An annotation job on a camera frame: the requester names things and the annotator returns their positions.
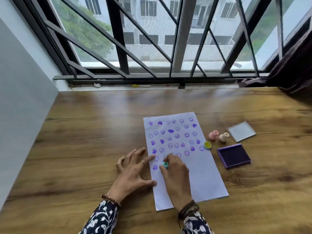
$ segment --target sheet of paper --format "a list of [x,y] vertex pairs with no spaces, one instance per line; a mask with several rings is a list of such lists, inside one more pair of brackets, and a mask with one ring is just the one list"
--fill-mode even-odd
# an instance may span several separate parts
[[151,176],[157,181],[153,188],[156,210],[173,208],[159,169],[169,153],[179,156],[189,168],[191,192],[195,202],[228,196],[221,175],[209,150],[204,148],[205,137],[193,112],[146,117],[144,128]]

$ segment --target purple ink pad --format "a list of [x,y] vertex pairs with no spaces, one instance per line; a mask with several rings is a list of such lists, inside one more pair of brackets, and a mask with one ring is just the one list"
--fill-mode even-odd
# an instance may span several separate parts
[[250,157],[240,143],[217,149],[217,153],[226,169],[251,163]]

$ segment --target dark brown curtain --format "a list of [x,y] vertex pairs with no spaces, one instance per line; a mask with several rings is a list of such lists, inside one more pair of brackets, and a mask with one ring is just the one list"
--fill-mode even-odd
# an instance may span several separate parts
[[312,84],[312,29],[284,55],[269,76],[247,78],[240,87],[279,87],[287,93],[294,93]]

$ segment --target bracelet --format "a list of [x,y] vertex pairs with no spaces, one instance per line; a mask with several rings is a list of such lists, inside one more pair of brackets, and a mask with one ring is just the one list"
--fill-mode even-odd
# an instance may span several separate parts
[[121,204],[114,200],[112,197],[109,197],[108,195],[102,195],[102,199],[112,202],[113,204],[117,205],[118,208],[121,208]]
[[195,203],[194,200],[189,202],[187,205],[183,207],[183,209],[178,214],[179,220],[184,220],[191,212],[197,212],[199,210],[199,206]]

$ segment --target black and white patterned shirt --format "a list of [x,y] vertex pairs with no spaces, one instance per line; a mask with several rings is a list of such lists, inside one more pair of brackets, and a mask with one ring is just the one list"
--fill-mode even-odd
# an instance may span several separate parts
[[[111,234],[116,226],[118,207],[110,201],[102,201],[79,234]],[[213,234],[200,212],[184,221],[184,234]]]

